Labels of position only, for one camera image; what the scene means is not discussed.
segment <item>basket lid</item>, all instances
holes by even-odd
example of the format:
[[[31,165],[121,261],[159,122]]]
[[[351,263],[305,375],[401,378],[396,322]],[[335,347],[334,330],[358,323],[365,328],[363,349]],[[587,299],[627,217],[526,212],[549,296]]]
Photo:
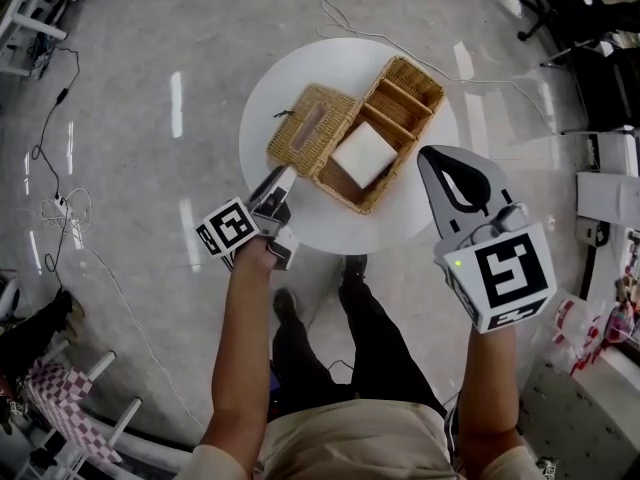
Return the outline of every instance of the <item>basket lid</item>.
[[[311,84],[267,146],[269,156],[311,176],[350,126],[361,102],[335,89]]]

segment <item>gray floor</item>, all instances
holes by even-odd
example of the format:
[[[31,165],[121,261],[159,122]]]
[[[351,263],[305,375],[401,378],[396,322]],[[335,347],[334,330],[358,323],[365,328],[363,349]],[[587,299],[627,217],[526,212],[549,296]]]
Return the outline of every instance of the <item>gray floor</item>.
[[[452,76],[471,70],[477,78],[516,80],[559,128],[582,124],[569,75],[535,67],[554,53],[545,34],[527,44],[516,39],[530,21],[513,2],[335,1],[354,26],[393,36]],[[51,119],[44,148],[61,173],[61,193],[84,187],[93,200],[86,247],[77,249],[67,238],[59,271],[87,313],[74,362],[89,365],[109,349],[118,356],[91,395],[103,414],[117,416],[136,395],[144,400],[136,428],[187,444],[202,433],[87,248],[111,269],[178,393],[206,423],[228,274],[218,262],[200,271],[190,266],[180,206],[190,204],[197,221],[226,198],[247,195],[237,143],[244,104],[266,70],[318,40],[315,29],[326,22],[319,0],[82,0],[66,17],[66,44],[80,51],[82,71]],[[26,195],[24,158],[74,69],[73,58],[57,52],[41,81],[0,78],[0,266],[19,270],[26,310],[40,308],[56,291],[42,257],[55,252],[59,231],[23,210],[37,211],[54,190],[46,165],[31,162]],[[177,71],[184,88],[180,141],[171,132],[170,77]],[[547,229],[559,283],[574,290],[586,254],[573,238],[574,172],[585,163],[583,138],[553,136],[513,87],[439,80],[461,145],[507,170]],[[70,122],[73,171],[67,174]],[[75,197],[82,208],[82,194]],[[432,262],[435,241],[431,224],[411,243],[373,255],[367,280],[446,400],[460,386],[469,322]],[[354,353],[335,296],[338,265],[338,257],[303,247],[293,271],[274,282],[298,292],[312,345],[327,365],[337,359],[352,364]],[[521,345],[526,356],[524,336]],[[350,371],[338,364],[332,373],[347,381]]]

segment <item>round white table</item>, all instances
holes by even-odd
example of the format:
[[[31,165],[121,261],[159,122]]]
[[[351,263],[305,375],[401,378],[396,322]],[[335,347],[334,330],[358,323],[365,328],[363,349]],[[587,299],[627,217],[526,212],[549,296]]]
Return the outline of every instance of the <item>round white table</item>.
[[[276,166],[267,144],[282,123],[273,116],[292,108],[305,87],[319,83],[361,99],[387,61],[403,55],[390,46],[356,38],[308,44],[278,61],[251,93],[240,123],[240,165],[255,190]],[[458,126],[448,100],[425,130],[420,145],[370,215],[359,215],[298,178],[287,203],[291,229],[301,243],[335,254],[367,254],[400,244],[433,220],[416,157],[426,144],[459,145]]]

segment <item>pink and white checkered fabric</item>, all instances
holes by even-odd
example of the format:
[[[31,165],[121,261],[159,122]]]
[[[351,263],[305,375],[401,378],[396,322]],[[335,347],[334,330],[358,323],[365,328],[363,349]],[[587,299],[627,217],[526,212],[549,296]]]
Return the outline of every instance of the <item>pink and white checkered fabric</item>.
[[[53,362],[43,367],[36,364],[25,385],[31,401],[65,439],[97,459],[122,462],[78,406],[92,385],[84,373]]]

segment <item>wicker basket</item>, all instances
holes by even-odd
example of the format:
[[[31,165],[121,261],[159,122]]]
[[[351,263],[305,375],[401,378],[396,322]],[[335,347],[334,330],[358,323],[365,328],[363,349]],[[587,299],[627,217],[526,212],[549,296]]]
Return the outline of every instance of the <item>wicker basket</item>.
[[[361,101],[321,85],[308,86],[267,153],[278,163],[294,165],[301,176],[366,215],[397,177],[443,101],[444,89],[429,75],[394,57]],[[364,189],[331,158],[363,121],[398,152],[394,162]]]

